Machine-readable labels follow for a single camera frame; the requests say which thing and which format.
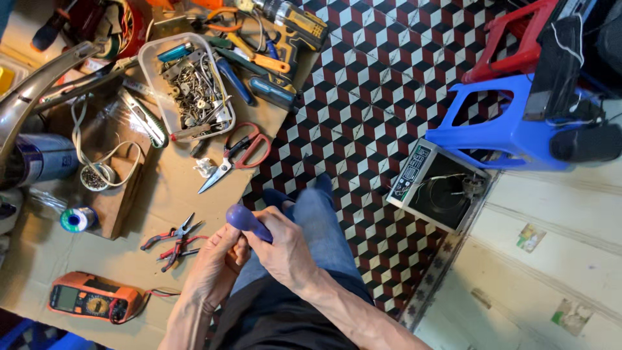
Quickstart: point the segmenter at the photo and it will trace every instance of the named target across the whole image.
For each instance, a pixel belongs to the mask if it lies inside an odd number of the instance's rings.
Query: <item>person's left hand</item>
[[[233,288],[242,266],[251,257],[246,237],[230,224],[216,231],[201,247],[182,296],[197,298],[212,313]]]

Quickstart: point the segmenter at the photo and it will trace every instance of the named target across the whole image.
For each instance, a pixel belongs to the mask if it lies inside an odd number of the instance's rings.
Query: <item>person's right hand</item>
[[[253,214],[270,231],[274,241],[270,244],[252,232],[243,231],[248,244],[270,275],[296,293],[312,281],[319,270],[311,257],[302,229],[274,206]]]

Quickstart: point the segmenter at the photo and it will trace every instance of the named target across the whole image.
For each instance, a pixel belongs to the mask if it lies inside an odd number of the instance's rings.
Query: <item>cordless drill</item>
[[[328,26],[323,20],[303,11],[287,1],[281,0],[237,0],[238,7],[243,11],[251,11],[257,7],[263,16],[274,23],[274,28],[280,33],[279,41],[275,46],[279,59],[290,66],[287,73],[270,73],[267,77],[253,77],[249,85],[257,96],[284,108],[289,109],[294,101],[296,89],[292,85],[294,75],[298,69],[298,54],[300,49],[319,51],[328,37]]]

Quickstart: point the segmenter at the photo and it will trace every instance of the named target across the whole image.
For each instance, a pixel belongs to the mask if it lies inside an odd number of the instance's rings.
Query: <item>orange multimeter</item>
[[[103,283],[88,273],[70,272],[52,283],[47,308],[71,316],[123,323],[141,302],[142,296],[135,289]]]

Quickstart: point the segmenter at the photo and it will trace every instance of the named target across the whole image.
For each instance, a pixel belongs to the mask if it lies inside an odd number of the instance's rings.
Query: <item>red white black tile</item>
[[[323,19],[330,35],[300,89],[300,111],[285,119],[241,201],[261,209],[263,189],[296,196],[328,173],[340,226],[376,306],[394,317],[414,314],[412,303],[428,296],[415,290],[435,281],[426,271],[442,269],[432,259],[447,235],[385,197],[414,143],[445,116],[454,95],[448,88],[481,54],[484,22],[503,10],[489,0],[294,4]],[[498,59],[517,45],[508,37]],[[503,102],[490,93],[468,97],[457,120],[485,121]]]

